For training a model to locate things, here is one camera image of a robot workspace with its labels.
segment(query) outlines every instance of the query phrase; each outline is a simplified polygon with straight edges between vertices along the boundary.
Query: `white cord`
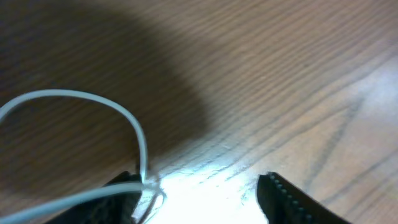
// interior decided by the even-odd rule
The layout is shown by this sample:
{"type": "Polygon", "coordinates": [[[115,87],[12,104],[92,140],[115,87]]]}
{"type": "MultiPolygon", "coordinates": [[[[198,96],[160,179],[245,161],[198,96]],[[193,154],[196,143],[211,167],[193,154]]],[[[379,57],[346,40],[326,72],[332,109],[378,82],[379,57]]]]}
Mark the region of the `white cord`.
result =
{"type": "MultiPolygon", "coordinates": [[[[147,173],[147,146],[141,125],[139,124],[138,120],[127,109],[109,99],[103,98],[102,96],[94,95],[91,93],[85,93],[82,91],[74,91],[74,90],[38,90],[30,93],[25,93],[21,96],[15,97],[14,99],[10,100],[8,103],[6,103],[4,106],[0,108],[0,122],[6,117],[8,112],[10,112],[17,105],[28,100],[46,97],[46,96],[70,96],[75,98],[92,100],[110,106],[115,110],[117,110],[118,112],[120,112],[121,114],[123,114],[129,120],[132,127],[136,130],[137,133],[139,154],[140,154],[140,175],[142,183],[145,182],[146,173],[147,173]]],[[[53,212],[59,211],[61,209],[69,208],[74,205],[87,202],[89,200],[120,194],[120,193],[126,193],[126,192],[141,192],[143,189],[160,192],[162,193],[163,196],[165,196],[163,191],[161,191],[160,189],[151,187],[149,185],[146,185],[145,183],[116,184],[95,190],[89,190],[83,193],[75,194],[58,200],[54,200],[45,203],[43,205],[39,205],[33,208],[28,208],[23,211],[14,213],[12,215],[8,215],[6,217],[0,217],[0,223],[14,224],[14,223],[26,222],[27,220],[31,220],[32,218],[48,215],[53,212]]]]}

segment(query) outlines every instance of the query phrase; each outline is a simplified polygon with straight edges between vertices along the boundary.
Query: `wire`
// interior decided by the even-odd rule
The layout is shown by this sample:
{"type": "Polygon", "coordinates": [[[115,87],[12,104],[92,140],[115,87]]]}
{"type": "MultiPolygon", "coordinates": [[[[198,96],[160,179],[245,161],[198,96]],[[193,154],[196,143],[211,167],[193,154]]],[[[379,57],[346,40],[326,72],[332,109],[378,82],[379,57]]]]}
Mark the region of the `wire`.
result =
{"type": "Polygon", "coordinates": [[[75,98],[83,98],[87,100],[96,101],[104,105],[110,106],[123,114],[127,120],[131,123],[132,127],[135,129],[138,139],[139,152],[140,152],[140,175],[142,183],[129,183],[129,184],[115,184],[107,187],[102,187],[99,189],[89,190],[83,193],[75,194],[69,197],[61,198],[58,200],[53,200],[51,202],[39,205],[33,208],[28,208],[23,211],[8,215],[6,217],[0,217],[0,223],[20,223],[26,222],[36,217],[43,215],[48,215],[53,212],[59,211],[64,208],[72,207],[80,203],[87,202],[89,200],[94,200],[101,197],[106,197],[115,194],[121,194],[126,192],[141,192],[144,189],[153,190],[155,192],[160,192],[165,200],[165,194],[161,189],[156,187],[151,187],[145,184],[146,174],[147,174],[147,145],[144,136],[144,132],[139,124],[138,120],[124,107],[121,105],[103,98],[102,96],[94,95],[91,93],[86,93],[82,91],[75,90],[38,90],[25,93],[21,96],[17,96],[10,100],[4,106],[0,108],[0,122],[6,117],[6,115],[19,104],[33,100],[36,98],[46,97],[46,96],[70,96],[75,98]]]}

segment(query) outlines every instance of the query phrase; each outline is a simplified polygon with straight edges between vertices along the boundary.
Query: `white cable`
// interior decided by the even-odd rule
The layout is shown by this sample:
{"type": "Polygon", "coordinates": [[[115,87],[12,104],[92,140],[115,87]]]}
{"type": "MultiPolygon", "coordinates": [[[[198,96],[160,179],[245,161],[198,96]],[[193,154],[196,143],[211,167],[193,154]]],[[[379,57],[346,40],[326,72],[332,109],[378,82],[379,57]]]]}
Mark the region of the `white cable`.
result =
{"type": "MultiPolygon", "coordinates": [[[[85,93],[82,91],[74,91],[74,90],[38,90],[30,93],[25,93],[21,96],[15,97],[14,99],[10,100],[8,103],[6,103],[4,106],[0,108],[0,122],[6,117],[8,112],[10,112],[17,105],[28,100],[46,97],[46,96],[70,96],[75,98],[92,100],[110,106],[115,110],[117,110],[118,112],[120,112],[121,114],[123,114],[127,118],[127,120],[129,120],[129,122],[131,123],[131,125],[133,126],[133,128],[137,133],[139,152],[140,152],[140,175],[142,183],[145,182],[146,172],[147,172],[147,146],[141,125],[139,124],[138,120],[127,109],[125,109],[121,105],[111,100],[103,98],[102,96],[94,95],[91,93],[85,93]]],[[[95,190],[89,190],[80,194],[75,194],[69,197],[54,200],[33,208],[28,208],[23,211],[14,213],[12,215],[8,215],[6,217],[0,217],[0,223],[14,224],[14,223],[25,222],[32,218],[48,215],[53,212],[59,211],[61,209],[87,202],[89,200],[94,200],[97,198],[126,193],[126,192],[137,192],[137,191],[140,192],[143,189],[149,189],[156,192],[160,192],[165,199],[163,191],[161,191],[158,188],[146,185],[145,183],[144,184],[142,183],[116,184],[95,190]]]]}

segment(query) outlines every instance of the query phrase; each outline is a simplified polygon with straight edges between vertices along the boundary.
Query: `table top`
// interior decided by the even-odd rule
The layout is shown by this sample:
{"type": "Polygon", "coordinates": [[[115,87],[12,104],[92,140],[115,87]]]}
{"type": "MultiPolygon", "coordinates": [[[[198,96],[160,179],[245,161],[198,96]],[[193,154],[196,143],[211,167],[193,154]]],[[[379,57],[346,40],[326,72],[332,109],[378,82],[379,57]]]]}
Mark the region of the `table top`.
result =
{"type": "MultiPolygon", "coordinates": [[[[147,223],[267,223],[269,171],[351,222],[397,221],[396,1],[2,4],[0,103],[68,88],[125,106],[167,194],[147,223]]],[[[28,102],[0,131],[0,215],[139,162],[128,122],[84,100],[28,102]]]]}

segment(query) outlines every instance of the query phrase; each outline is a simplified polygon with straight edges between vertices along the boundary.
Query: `wooden surface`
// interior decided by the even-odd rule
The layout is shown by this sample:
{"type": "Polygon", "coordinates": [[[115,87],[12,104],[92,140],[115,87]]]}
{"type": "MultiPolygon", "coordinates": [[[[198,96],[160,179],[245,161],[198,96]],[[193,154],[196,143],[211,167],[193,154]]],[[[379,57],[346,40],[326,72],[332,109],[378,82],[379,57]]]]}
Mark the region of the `wooden surface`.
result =
{"type": "MultiPolygon", "coordinates": [[[[1,4],[0,103],[70,88],[134,113],[168,195],[148,223],[266,223],[269,170],[349,221],[397,222],[397,1],[1,4]]],[[[138,161],[127,121],[87,101],[27,103],[0,132],[0,215],[138,161]]]]}

